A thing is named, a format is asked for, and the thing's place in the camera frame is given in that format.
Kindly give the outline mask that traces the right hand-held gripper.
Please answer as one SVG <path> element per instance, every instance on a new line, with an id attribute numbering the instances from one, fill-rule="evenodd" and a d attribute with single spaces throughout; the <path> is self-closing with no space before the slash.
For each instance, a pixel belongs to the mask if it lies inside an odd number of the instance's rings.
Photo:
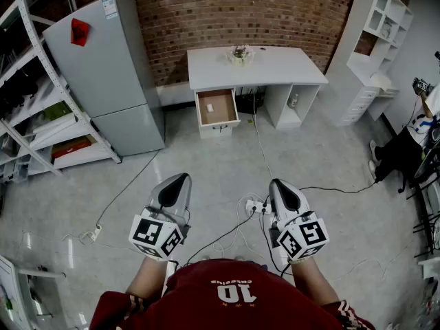
<path id="1" fill-rule="evenodd" d="M 329 242 L 323 219 L 310 208 L 306 196 L 282 179 L 269 184 L 274 221 L 269 228 L 272 249 L 293 263 L 317 254 Z"/>

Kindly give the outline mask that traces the wooden drawer with white front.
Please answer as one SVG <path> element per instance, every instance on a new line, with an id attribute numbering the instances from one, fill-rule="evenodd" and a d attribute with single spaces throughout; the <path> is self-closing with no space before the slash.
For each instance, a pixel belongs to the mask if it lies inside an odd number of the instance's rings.
<path id="1" fill-rule="evenodd" d="M 196 91 L 195 104 L 200 129 L 229 129 L 240 124 L 233 89 Z M 208 104 L 213 106 L 211 113 L 206 108 Z"/>

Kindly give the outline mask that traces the person's right forearm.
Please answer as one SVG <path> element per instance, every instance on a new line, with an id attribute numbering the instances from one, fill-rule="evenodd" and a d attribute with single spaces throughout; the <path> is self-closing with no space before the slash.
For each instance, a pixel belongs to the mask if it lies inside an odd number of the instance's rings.
<path id="1" fill-rule="evenodd" d="M 291 264 L 296 288 L 319 306 L 336 303 L 338 295 L 321 273 L 313 257 Z"/>

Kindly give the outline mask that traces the person's left forearm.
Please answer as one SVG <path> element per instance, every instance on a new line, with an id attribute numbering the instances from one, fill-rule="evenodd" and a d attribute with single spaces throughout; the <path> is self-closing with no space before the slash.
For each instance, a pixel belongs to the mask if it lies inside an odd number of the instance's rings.
<path id="1" fill-rule="evenodd" d="M 126 293 L 155 302 L 162 295 L 168 263 L 145 257 Z"/>

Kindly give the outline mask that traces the person's red jersey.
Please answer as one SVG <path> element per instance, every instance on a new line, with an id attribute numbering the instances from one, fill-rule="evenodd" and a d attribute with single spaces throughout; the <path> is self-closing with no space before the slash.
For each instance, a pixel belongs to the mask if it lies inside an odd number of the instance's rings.
<path id="1" fill-rule="evenodd" d="M 250 261 L 211 259 L 165 279 L 155 302 L 101 295 L 89 330 L 375 330 L 345 300 L 319 306 Z"/>

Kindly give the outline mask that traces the black box under desk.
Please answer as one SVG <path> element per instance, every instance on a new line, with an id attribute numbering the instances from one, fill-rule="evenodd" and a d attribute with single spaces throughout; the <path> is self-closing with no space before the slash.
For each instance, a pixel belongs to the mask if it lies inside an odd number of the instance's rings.
<path id="1" fill-rule="evenodd" d="M 238 87 L 235 92 L 236 108 L 239 113 L 255 115 L 263 106 L 266 86 Z"/>

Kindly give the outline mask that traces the white paper roll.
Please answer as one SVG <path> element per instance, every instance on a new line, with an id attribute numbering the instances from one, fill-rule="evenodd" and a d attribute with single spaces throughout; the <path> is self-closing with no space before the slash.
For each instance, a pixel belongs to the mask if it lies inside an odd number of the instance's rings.
<path id="1" fill-rule="evenodd" d="M 30 148 L 44 149 L 88 133 L 89 131 L 84 124 L 73 113 L 69 113 L 33 130 L 34 139 L 30 142 Z"/>

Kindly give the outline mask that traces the grey refrigerator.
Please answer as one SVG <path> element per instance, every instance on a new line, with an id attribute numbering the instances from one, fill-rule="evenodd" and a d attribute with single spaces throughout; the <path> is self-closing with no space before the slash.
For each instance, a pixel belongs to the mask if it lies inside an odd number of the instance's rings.
<path id="1" fill-rule="evenodd" d="M 116 0 L 106 19 L 102 0 L 48 27 L 45 42 L 75 99 L 120 156 L 165 147 L 162 106 L 146 53 L 135 0 Z M 84 47 L 71 44 L 71 22 L 89 24 Z"/>

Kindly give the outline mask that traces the green packet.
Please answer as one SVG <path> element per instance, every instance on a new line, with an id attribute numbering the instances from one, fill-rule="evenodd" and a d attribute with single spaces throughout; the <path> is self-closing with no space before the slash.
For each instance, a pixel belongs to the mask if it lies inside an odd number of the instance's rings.
<path id="1" fill-rule="evenodd" d="M 66 105 L 64 101 L 57 102 L 56 104 L 51 105 L 50 107 L 44 109 L 45 118 L 52 121 L 67 114 L 71 113 L 72 110 Z"/>

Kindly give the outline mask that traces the white shelf cabinet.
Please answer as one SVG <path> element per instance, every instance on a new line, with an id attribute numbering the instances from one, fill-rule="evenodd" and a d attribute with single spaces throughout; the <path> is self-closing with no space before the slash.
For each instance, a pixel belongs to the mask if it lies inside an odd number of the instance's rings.
<path id="1" fill-rule="evenodd" d="M 320 92 L 336 126 L 357 122 L 365 112 L 378 119 L 399 93 L 388 70 L 412 20 L 401 0 L 353 0 Z"/>

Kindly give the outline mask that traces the white desk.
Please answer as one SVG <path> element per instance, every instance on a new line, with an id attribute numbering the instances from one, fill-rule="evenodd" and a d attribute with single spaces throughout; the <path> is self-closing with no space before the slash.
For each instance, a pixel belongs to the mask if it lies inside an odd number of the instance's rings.
<path id="1" fill-rule="evenodd" d="M 328 83 L 324 74 L 299 48 L 255 46 L 254 58 L 245 66 L 233 65 L 226 58 L 230 47 L 191 49 L 187 53 L 189 86 L 196 91 L 266 86 L 263 106 L 275 129 L 299 127 L 320 90 Z M 289 96 L 298 94 L 294 109 Z M 199 128 L 201 138 L 231 135 L 229 129 Z"/>

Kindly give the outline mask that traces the red paper decoration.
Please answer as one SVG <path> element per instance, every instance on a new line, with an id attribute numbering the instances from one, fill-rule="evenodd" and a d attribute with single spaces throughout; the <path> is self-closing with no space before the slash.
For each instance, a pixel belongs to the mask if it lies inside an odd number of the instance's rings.
<path id="1" fill-rule="evenodd" d="M 71 44 L 84 47 L 89 33 L 89 24 L 73 18 L 71 20 Z"/>

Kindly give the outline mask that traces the blue white label sticker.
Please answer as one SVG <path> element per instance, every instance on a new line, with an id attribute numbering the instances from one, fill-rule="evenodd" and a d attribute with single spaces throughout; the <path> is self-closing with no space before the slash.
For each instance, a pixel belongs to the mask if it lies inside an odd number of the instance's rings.
<path id="1" fill-rule="evenodd" d="M 104 8 L 104 14 L 106 19 L 112 19 L 117 17 L 118 8 L 116 4 L 116 0 L 102 0 L 102 6 Z"/>

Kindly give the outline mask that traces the black metal chair frame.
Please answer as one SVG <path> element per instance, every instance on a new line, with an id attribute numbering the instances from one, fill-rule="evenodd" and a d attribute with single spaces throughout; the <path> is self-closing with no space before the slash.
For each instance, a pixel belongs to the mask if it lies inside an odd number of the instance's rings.
<path id="1" fill-rule="evenodd" d="M 419 224 L 413 227 L 413 233 L 423 232 L 426 238 L 424 251 L 415 258 L 425 255 L 433 255 L 435 251 L 434 243 L 434 220 L 440 218 L 440 211 L 433 212 L 428 199 L 428 189 L 434 183 L 440 183 L 440 164 L 431 164 L 424 174 L 418 178 L 414 177 L 410 181 L 403 177 L 402 187 L 398 193 L 403 193 L 406 187 L 413 189 L 413 193 L 407 196 L 407 200 L 415 197 L 420 207 Z"/>

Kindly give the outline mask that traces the white metal frame table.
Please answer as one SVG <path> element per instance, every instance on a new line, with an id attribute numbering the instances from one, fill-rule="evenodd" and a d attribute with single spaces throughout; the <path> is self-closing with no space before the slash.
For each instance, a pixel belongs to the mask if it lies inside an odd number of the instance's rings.
<path id="1" fill-rule="evenodd" d="M 17 267 L 0 255 L 0 295 L 5 300 L 7 314 L 18 330 L 41 330 L 39 318 L 52 318 L 52 314 L 40 315 L 34 311 L 29 276 L 66 278 L 66 274 Z"/>

